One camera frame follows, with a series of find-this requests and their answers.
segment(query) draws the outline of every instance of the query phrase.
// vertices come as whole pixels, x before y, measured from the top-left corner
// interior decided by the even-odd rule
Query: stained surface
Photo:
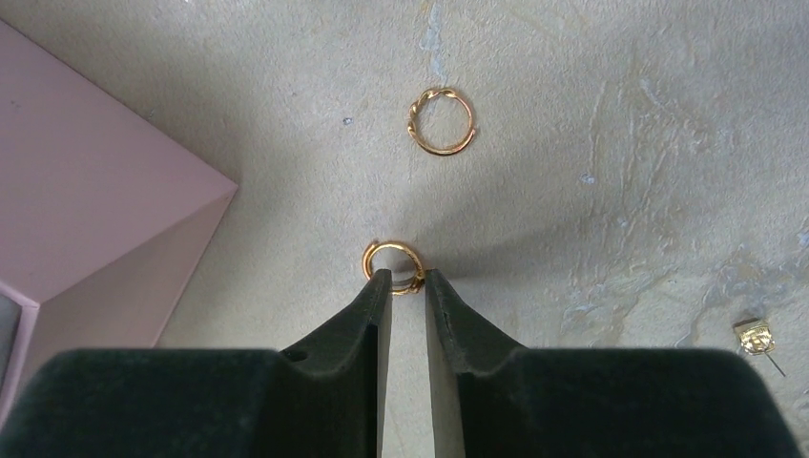
[[[733,323],[767,318],[788,377],[749,361],[809,450],[809,3],[6,0],[0,18],[241,185],[164,345],[285,347],[360,290],[369,241],[401,239],[528,345],[735,350]],[[444,83],[479,128],[450,158],[405,129]],[[440,102],[423,126],[450,143],[465,120]],[[423,301],[394,301],[386,456],[433,453]]]

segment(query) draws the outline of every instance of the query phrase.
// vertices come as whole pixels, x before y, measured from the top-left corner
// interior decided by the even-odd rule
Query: pink box
[[[0,421],[59,351],[153,346],[236,189],[0,22]]]

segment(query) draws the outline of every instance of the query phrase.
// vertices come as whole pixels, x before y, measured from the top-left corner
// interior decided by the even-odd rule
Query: gold ring
[[[374,270],[371,264],[374,256],[385,248],[393,248],[405,253],[416,267],[416,274],[412,278],[406,281],[396,281],[394,283],[394,286],[402,286],[402,288],[394,289],[393,295],[402,296],[403,294],[418,293],[419,290],[422,289],[422,285],[425,284],[425,268],[416,252],[404,243],[397,241],[386,241],[384,243],[379,243],[377,240],[372,241],[371,244],[365,248],[365,252],[363,253],[363,273],[365,273],[365,277],[369,280],[371,279]]]
[[[429,143],[426,142],[419,134],[419,131],[416,129],[416,119],[419,117],[419,112],[422,110],[424,105],[427,101],[433,97],[437,97],[438,95],[446,95],[449,98],[454,98],[458,100],[461,105],[467,109],[467,115],[469,116],[469,130],[467,131],[467,135],[464,138],[449,148],[440,149],[431,146]],[[425,151],[432,155],[436,156],[452,156],[455,154],[460,153],[468,144],[472,141],[472,138],[475,136],[475,121],[474,117],[472,116],[472,109],[469,107],[469,104],[461,98],[458,93],[450,88],[442,88],[442,89],[428,89],[422,93],[422,96],[419,97],[418,100],[413,102],[410,105],[410,120],[407,122],[407,131],[410,133],[410,136],[416,140],[416,143],[422,147]]]

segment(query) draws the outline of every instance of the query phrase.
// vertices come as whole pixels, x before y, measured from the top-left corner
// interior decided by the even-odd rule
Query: gray object
[[[17,325],[20,323],[20,312],[21,308],[16,302],[0,296],[0,386],[6,378],[6,368],[9,365],[11,349],[14,348]]]

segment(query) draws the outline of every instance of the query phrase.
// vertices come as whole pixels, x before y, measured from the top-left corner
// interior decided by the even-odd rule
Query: gold ring held by gripper
[[[449,148],[436,148],[424,140],[421,134],[419,134],[418,129],[416,129],[416,119],[419,117],[419,112],[422,110],[424,105],[426,105],[427,101],[433,97],[437,97],[439,95],[445,95],[449,98],[454,98],[464,106],[467,110],[467,115],[469,116],[469,128],[467,131],[467,135],[464,138]],[[458,93],[450,88],[442,88],[442,89],[428,89],[422,93],[422,96],[419,97],[418,100],[413,102],[410,105],[410,120],[407,122],[407,131],[410,133],[410,136],[416,140],[416,143],[422,147],[425,151],[432,155],[436,156],[452,156],[455,154],[460,153],[468,144],[472,141],[472,138],[475,136],[475,121],[474,117],[472,116],[472,109],[469,107],[469,104],[461,98]]]
[[[412,278],[406,281],[397,281],[394,284],[394,286],[401,286],[401,288],[394,289],[393,295],[402,296],[403,294],[418,293],[419,290],[422,289],[422,285],[425,284],[425,268],[416,252],[404,243],[397,241],[386,241],[384,243],[379,243],[377,240],[372,241],[371,244],[365,248],[365,252],[363,253],[363,273],[365,273],[365,277],[370,280],[374,270],[372,265],[374,256],[385,248],[392,248],[405,253],[416,267],[416,274],[413,275]]]

